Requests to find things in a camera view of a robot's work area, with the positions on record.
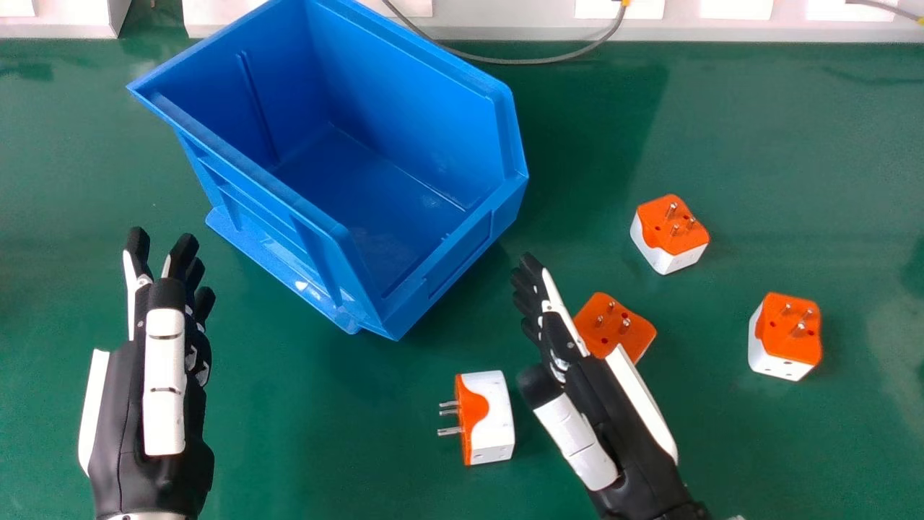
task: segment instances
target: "green table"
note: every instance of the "green table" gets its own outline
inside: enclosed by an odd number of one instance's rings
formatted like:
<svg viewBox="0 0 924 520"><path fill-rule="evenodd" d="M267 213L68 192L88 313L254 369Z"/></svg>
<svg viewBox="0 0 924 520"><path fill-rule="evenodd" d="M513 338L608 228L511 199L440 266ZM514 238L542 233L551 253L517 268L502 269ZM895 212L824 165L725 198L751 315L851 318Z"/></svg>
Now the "green table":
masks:
<svg viewBox="0 0 924 520"><path fill-rule="evenodd" d="M516 395L509 463L466 468L435 435L455 373L512 382L537 359L507 286L527 250L572 310L606 291L658 328L639 370L717 518L924 511L924 47L611 43L489 68L517 98L520 219L394 343L343 334L204 227L173 134L124 87L189 41L147 9L130 17L117 42L0 42L0 517L91 516L79 415L91 349L125 334L134 224L158 255L196 233L219 294L203 520L592 518ZM713 244L662 278L628 225L666 192ZM821 306L825 358L800 383L748 369L767 291Z"/></svg>

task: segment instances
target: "blue container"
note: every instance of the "blue container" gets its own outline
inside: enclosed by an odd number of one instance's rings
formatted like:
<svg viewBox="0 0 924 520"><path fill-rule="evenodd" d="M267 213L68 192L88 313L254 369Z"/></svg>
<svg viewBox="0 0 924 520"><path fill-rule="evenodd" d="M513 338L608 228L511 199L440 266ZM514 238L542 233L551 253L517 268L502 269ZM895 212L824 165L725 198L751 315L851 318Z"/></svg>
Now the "blue container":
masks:
<svg viewBox="0 0 924 520"><path fill-rule="evenodd" d="M350 0L271 0L128 88L206 223L351 334L400 339L526 189L507 86Z"/></svg>

